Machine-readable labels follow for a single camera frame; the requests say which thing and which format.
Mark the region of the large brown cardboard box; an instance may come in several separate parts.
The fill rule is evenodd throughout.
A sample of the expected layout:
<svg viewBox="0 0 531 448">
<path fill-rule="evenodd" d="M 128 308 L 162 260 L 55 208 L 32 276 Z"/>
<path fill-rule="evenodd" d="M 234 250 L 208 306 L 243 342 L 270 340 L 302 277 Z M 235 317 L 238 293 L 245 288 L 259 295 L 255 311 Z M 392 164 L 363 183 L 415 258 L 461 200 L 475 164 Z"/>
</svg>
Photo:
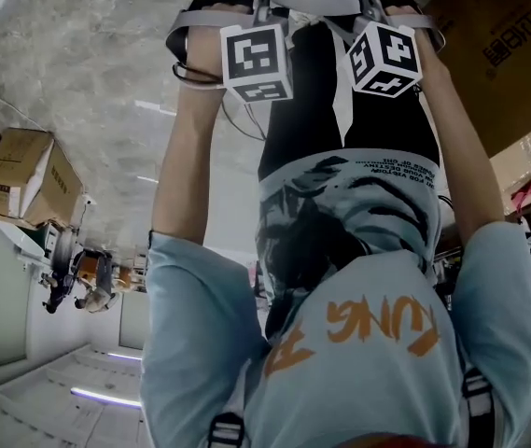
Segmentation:
<svg viewBox="0 0 531 448">
<path fill-rule="evenodd" d="M 440 57 L 491 159 L 504 211 L 514 213 L 511 194 L 531 180 L 531 0 L 430 0 L 425 11 L 446 38 Z"/>
</svg>

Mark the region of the person's bare neck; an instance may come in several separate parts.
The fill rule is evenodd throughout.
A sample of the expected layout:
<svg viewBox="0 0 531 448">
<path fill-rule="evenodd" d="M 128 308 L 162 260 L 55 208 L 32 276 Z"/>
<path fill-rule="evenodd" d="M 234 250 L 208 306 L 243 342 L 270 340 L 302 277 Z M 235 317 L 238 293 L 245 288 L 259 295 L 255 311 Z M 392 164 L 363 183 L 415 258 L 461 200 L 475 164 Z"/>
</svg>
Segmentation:
<svg viewBox="0 0 531 448">
<path fill-rule="evenodd" d="M 333 448 L 433 448 L 433 444 L 410 435 L 379 433 L 358 436 Z"/>
</svg>

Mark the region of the person's right hand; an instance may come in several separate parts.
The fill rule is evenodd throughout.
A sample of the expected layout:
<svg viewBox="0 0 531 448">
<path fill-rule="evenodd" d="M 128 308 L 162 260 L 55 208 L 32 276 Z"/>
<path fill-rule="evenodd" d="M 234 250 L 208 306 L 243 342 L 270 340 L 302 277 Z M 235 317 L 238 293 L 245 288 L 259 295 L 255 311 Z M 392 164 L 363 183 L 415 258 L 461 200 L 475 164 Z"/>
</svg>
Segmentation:
<svg viewBox="0 0 531 448">
<path fill-rule="evenodd" d="M 388 16 L 423 14 L 415 0 L 380 0 L 380 2 L 385 14 Z"/>
</svg>

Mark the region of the stacked small cardboard boxes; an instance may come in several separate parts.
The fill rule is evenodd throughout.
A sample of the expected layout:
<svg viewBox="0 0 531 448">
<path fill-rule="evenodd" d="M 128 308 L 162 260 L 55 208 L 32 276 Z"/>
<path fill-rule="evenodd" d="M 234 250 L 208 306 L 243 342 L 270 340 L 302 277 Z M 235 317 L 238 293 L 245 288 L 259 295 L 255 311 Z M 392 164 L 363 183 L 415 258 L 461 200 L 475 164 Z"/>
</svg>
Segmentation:
<svg viewBox="0 0 531 448">
<path fill-rule="evenodd" d="M 83 184 L 53 133 L 8 128 L 0 140 L 0 220 L 71 225 Z"/>
</svg>

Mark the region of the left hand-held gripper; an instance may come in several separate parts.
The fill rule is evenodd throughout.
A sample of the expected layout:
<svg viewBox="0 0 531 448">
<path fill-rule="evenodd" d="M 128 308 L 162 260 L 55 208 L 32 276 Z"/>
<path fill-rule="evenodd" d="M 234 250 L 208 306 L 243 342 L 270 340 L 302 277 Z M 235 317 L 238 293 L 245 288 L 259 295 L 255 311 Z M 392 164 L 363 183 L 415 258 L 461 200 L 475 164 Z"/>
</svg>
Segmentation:
<svg viewBox="0 0 531 448">
<path fill-rule="evenodd" d="M 225 89 L 244 104 L 290 100 L 288 15 L 285 7 L 273 9 L 272 0 L 254 0 L 252 14 L 181 10 L 166 38 L 166 47 L 176 58 L 175 77 L 199 90 Z M 195 27 L 219 31 L 220 77 L 188 65 L 188 34 Z"/>
</svg>

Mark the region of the person's left forearm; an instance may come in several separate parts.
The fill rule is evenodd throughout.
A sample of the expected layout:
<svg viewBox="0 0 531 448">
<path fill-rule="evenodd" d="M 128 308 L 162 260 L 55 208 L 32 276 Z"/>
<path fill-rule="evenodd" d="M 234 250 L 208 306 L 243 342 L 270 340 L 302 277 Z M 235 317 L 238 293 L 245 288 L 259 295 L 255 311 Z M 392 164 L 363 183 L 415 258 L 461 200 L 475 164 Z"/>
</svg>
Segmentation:
<svg viewBox="0 0 531 448">
<path fill-rule="evenodd" d="M 223 89 L 182 85 L 161 165 L 151 229 L 201 245 L 209 207 L 210 156 Z"/>
</svg>

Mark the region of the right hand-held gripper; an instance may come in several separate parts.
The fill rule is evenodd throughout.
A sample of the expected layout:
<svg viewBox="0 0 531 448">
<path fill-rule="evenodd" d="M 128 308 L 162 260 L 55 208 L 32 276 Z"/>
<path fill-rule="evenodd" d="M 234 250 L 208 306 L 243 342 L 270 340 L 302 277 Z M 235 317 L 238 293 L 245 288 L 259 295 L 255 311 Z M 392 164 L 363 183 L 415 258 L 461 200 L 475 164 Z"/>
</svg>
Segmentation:
<svg viewBox="0 0 531 448">
<path fill-rule="evenodd" d="M 415 31 L 424 30 L 435 51 L 445 37 L 433 18 L 385 14 L 380 0 L 358 0 L 359 12 L 326 16 L 328 27 L 350 46 L 343 65 L 354 91 L 396 98 L 423 77 Z"/>
</svg>

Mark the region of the pink cloth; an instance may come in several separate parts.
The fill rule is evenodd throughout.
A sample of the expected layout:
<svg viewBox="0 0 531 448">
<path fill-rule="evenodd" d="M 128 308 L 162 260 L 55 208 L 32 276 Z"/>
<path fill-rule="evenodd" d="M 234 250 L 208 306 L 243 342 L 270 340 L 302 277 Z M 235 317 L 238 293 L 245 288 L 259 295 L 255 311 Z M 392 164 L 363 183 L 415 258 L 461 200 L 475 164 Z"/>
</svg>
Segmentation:
<svg viewBox="0 0 531 448">
<path fill-rule="evenodd" d="M 520 213 L 522 208 L 531 203 L 531 180 L 525 182 L 519 189 L 510 196 L 512 206 L 516 213 Z"/>
</svg>

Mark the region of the person's light blue shirt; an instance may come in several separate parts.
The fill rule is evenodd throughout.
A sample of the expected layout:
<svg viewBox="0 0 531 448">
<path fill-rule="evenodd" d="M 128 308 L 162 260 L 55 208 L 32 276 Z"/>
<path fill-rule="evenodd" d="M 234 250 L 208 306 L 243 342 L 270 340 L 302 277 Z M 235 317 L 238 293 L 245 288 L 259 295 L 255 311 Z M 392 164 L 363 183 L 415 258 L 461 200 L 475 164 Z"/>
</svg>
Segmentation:
<svg viewBox="0 0 531 448">
<path fill-rule="evenodd" d="M 244 266 L 155 233 L 141 399 L 155 448 L 206 448 L 237 405 L 243 448 L 332 448 L 372 434 L 463 443 L 465 368 L 512 446 L 531 415 L 531 255 L 508 222 L 468 241 L 453 305 L 433 283 L 438 171 L 387 149 L 293 161 L 260 183 L 262 330 Z"/>
</svg>

